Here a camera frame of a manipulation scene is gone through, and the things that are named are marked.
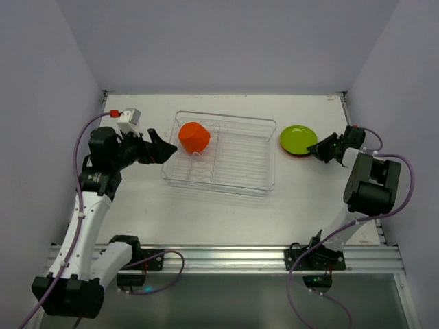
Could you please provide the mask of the green plastic plate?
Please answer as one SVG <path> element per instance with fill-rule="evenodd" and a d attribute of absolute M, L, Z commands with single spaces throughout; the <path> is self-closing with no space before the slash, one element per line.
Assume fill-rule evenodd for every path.
<path fill-rule="evenodd" d="M 280 134 L 281 147 L 290 154 L 306 156 L 310 153 L 308 148 L 318 142 L 316 133 L 303 125 L 291 125 Z"/>

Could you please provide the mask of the orange plastic plate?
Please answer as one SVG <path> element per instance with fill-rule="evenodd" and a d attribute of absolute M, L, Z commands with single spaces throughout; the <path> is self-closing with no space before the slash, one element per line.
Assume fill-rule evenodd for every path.
<path fill-rule="evenodd" d="M 284 154 L 288 155 L 288 156 L 293 157 L 293 158 L 309 158 L 309 157 L 312 157 L 311 153 L 307 153 L 307 154 L 295 154 L 295 153 L 288 152 L 288 151 L 285 150 L 285 149 L 282 149 L 282 152 L 283 152 Z"/>

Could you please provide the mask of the orange plastic cup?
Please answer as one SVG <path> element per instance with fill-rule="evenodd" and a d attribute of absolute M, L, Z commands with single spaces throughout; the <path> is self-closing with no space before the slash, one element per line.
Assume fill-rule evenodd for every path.
<path fill-rule="evenodd" d="M 199 123 L 189 122 L 181 127 L 178 139 L 188 154 L 200 153 L 207 148 L 211 134 Z"/>

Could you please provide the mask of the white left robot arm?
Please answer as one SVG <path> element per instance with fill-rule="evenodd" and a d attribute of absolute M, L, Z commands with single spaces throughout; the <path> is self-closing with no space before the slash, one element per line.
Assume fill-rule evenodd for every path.
<path fill-rule="evenodd" d="M 89 155 L 78 176 L 76 209 L 56 260 L 45 276 L 37 276 L 32 293 L 51 316 L 94 319 L 104 301 L 109 282 L 124 266 L 140 260 L 142 251 L 136 236 L 116 235 L 99 260 L 92 261 L 102 222 L 112 205 L 122 177 L 121 171 L 138 162 L 156 162 L 156 132 L 117 133 L 101 127 L 90 133 Z"/>

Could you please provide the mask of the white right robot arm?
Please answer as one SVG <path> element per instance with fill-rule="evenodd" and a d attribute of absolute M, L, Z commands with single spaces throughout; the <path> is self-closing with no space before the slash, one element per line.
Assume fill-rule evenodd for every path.
<path fill-rule="evenodd" d="M 325 229 L 311 238 L 309 248 L 341 252 L 346 242 L 369 219 L 389 214 L 394 208 L 401 164 L 379 158 L 380 149 L 363 147 L 368 128 L 348 125 L 343 134 L 333 133 L 307 150 L 318 160 L 336 160 L 351 171 L 340 214 Z"/>

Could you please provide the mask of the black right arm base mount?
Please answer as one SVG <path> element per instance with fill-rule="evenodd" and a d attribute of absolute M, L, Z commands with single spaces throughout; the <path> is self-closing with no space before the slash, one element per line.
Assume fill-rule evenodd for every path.
<path fill-rule="evenodd" d="M 283 251 L 285 268 L 289 271 L 294 262 L 311 247 L 301 247 L 299 243 L 292 243 Z M 294 269 L 295 271 L 322 271 L 323 274 L 307 274 L 302 280 L 308 289 L 326 293 L 333 284 L 333 271 L 346 270 L 343 252 L 335 252 L 320 246 L 315 251 L 304 256 Z"/>

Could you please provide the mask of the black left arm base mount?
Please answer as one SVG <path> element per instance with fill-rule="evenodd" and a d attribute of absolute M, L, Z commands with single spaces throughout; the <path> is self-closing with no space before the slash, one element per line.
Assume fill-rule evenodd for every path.
<path fill-rule="evenodd" d="M 118 273 L 116 276 L 116 283 L 120 289 L 129 289 L 133 291 L 134 287 L 141 287 L 146 281 L 146 276 L 149 271 L 161 271 L 163 269 L 163 256 L 156 256 L 155 258 L 131 267 L 128 271 L 134 271 L 134 274 Z"/>

